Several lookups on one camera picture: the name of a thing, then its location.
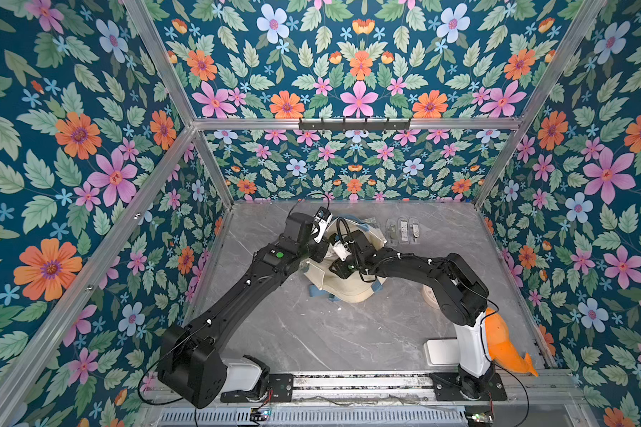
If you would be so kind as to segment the clear green compass set case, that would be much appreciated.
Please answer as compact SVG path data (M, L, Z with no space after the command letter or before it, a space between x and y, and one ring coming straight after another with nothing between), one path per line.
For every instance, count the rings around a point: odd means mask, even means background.
M386 221L386 245L394 247L400 242L400 239L400 227L397 220L388 219Z

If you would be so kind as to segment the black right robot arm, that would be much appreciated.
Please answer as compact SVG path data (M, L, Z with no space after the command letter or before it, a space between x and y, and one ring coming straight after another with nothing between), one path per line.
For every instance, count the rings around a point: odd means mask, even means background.
M345 249L329 267L341 279L357 273L360 279L406 279L431 289L440 311L455 326L461 394L478 400L487 393L496 374L486 348L484 325L489 290L461 255L425 257L391 247L377 249L362 231L339 232L330 242Z

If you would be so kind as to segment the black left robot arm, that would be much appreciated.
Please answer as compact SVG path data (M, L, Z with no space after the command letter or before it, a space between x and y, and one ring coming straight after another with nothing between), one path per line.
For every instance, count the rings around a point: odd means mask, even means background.
M222 350L244 320L278 289L300 264L324 256L324 233L332 220L329 208L315 215L289 213L281 235L257 250L243 276L217 301L184 327L169 327L162 336L158 380L198 409L223 393L248 400L267 399L270 368L245 355L224 359Z

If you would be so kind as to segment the cream floral canvas tote bag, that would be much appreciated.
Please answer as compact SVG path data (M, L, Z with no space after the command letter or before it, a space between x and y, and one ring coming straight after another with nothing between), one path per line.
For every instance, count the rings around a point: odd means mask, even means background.
M310 286L312 296L327 295L333 301L340 300L357 304L382 289L385 280L378 276L368 273L367 280L360 280L358 275L354 274L350 279L340 279L329 271L331 263L338 258L332 249L336 242L336 233L342 231L348 234L357 229L365 231L371 242L370 249L381 249L386 245L383 233L368 222L363 222L352 216L333 220L324 234L329 240L329 251L323 262L315 263L308 259L301 264L302 272L312 283Z

